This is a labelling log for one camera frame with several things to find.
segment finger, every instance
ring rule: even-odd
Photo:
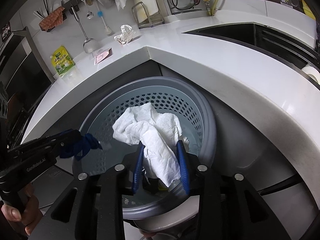
[[[40,211],[40,209],[38,209],[35,220],[26,226],[26,233],[28,234],[28,236],[30,236],[33,229],[35,229],[36,225],[39,223],[39,221],[41,220],[42,217],[43,217],[43,214]]]
[[[24,187],[24,193],[26,193],[26,195],[28,197],[31,197],[33,195],[34,191],[35,191],[35,189],[31,183],[29,183],[28,185],[26,185]]]
[[[21,222],[25,226],[30,224],[33,220],[35,220],[37,212],[39,208],[39,201],[36,196],[31,196],[29,199],[26,209],[24,210],[21,216]]]
[[[156,233],[154,232],[145,232],[145,231],[142,231],[141,229],[139,229],[139,231],[145,238],[153,237],[156,235]]]
[[[19,212],[19,210],[17,210],[16,208],[13,208],[11,206],[8,205],[3,205],[1,208],[1,211],[4,215],[4,217],[8,220],[8,221],[12,221],[12,222],[19,222],[21,221],[21,214]]]

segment yellow snack packet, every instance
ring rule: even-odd
[[[65,47],[60,46],[51,56],[51,63],[57,70],[59,76],[63,76],[75,64],[69,56]]]

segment blue brush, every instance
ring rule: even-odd
[[[190,176],[187,164],[187,152],[184,148],[183,142],[180,140],[177,143],[177,160],[180,165],[180,181],[183,185],[183,189],[187,195],[190,193]]]
[[[106,25],[106,22],[104,21],[104,18],[103,18],[103,12],[99,9],[99,5],[98,5],[97,1],[94,0],[93,3],[95,4],[95,6],[96,6],[96,8],[97,8],[97,10],[98,10],[98,16],[99,16],[99,18],[101,18],[102,21],[103,21],[104,28],[105,28],[105,30],[106,30],[106,34],[108,34],[108,35],[111,34],[111,33],[112,33],[112,30]]]

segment chopstick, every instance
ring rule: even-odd
[[[51,8],[51,0],[49,0],[49,13],[52,13],[52,8]]]
[[[47,7],[45,6],[45,1],[44,0],[43,0],[43,3],[44,3],[45,10],[47,12],[47,15],[49,15],[49,11],[48,11]]]
[[[41,15],[38,11],[33,11],[33,14],[34,14],[35,16],[37,16],[39,19],[41,19],[41,20],[44,19],[43,15]]]
[[[48,10],[48,15],[49,15],[50,12],[49,12],[49,7],[48,7],[48,0],[45,0],[45,3],[46,3],[46,5],[47,5],[47,10]]]
[[[44,20],[42,17],[40,17],[38,14],[33,13],[33,15],[37,16],[40,20]]]

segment blue gripper pad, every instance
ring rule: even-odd
[[[66,159],[74,156],[75,159],[79,161],[83,157],[85,157],[91,149],[102,150],[102,146],[100,145],[99,141],[95,137],[93,137],[90,133],[87,133],[85,136],[82,136],[82,139],[80,141],[74,144],[66,145],[62,147],[61,153],[59,156],[62,159]]]
[[[190,193],[190,176],[187,165],[187,152],[184,148],[183,142],[180,140],[177,142],[177,160],[180,165],[180,181],[183,185],[183,189],[187,195]]]
[[[137,190],[139,188],[139,183],[141,179],[141,172],[142,172],[142,166],[143,166],[143,150],[145,146],[142,144],[142,142],[139,143],[138,146],[138,159],[136,163],[136,167],[134,168],[134,173],[133,173],[133,180],[132,180],[132,192],[133,194],[137,193]]]

